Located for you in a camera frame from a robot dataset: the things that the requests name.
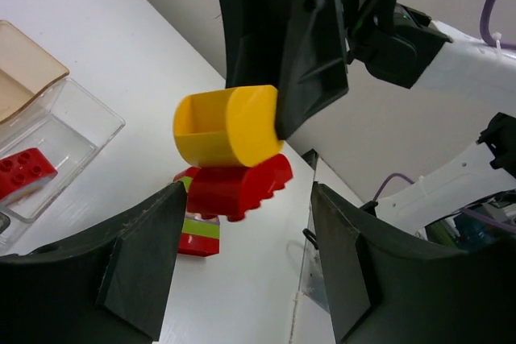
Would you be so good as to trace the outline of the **red rounded lego brick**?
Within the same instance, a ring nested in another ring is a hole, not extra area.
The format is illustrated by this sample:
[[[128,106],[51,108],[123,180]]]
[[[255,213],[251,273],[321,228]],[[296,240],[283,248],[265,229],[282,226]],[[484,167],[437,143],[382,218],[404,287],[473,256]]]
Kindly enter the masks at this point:
[[[1,203],[9,205],[42,189],[57,174],[37,147],[1,159]]]

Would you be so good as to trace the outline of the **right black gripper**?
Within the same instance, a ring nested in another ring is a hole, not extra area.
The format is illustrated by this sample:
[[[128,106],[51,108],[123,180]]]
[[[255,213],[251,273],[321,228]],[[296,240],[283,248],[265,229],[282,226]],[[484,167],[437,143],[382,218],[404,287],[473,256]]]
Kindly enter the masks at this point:
[[[218,1],[226,87],[279,79],[279,139],[348,92],[346,50],[416,48],[418,25],[397,0]]]

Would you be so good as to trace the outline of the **red curved lego brick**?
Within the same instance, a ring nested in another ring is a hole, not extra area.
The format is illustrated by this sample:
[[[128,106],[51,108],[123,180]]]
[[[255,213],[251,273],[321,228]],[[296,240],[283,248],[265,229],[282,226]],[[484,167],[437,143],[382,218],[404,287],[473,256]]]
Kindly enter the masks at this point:
[[[285,188],[293,178],[288,159],[277,154],[254,167],[204,167],[192,179],[186,209],[203,219],[240,222],[246,212]]]

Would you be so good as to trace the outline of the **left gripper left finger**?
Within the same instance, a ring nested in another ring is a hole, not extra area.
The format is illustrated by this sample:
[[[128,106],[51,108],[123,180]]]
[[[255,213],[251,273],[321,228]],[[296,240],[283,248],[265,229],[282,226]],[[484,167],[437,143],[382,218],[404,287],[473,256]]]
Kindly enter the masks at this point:
[[[180,182],[75,235],[1,258],[4,343],[160,338],[186,207]]]

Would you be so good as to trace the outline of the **red green striped lego stack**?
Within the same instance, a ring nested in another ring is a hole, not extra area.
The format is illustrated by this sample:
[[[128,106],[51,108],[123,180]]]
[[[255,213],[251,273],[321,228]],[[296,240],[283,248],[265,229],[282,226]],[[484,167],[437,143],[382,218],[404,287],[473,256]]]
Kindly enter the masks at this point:
[[[189,167],[178,173],[173,180],[183,184],[187,195],[178,253],[206,258],[220,252],[220,222],[218,218],[204,219],[201,214],[189,211],[189,189],[198,170],[197,167]]]

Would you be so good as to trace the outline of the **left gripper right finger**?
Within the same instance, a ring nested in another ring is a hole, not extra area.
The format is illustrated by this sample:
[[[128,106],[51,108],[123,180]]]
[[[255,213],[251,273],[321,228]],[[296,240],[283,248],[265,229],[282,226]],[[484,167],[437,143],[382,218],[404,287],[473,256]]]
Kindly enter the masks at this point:
[[[311,204],[338,343],[514,342],[514,237],[475,251],[435,244],[320,183]]]

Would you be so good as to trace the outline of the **yellow rounded lego brick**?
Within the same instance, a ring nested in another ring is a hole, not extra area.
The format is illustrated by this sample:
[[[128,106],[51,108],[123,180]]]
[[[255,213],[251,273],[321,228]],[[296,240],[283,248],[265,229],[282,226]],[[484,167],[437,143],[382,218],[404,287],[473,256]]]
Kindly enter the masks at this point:
[[[276,112],[277,89],[271,85],[191,94],[176,108],[174,141],[192,166],[254,167],[283,148]]]

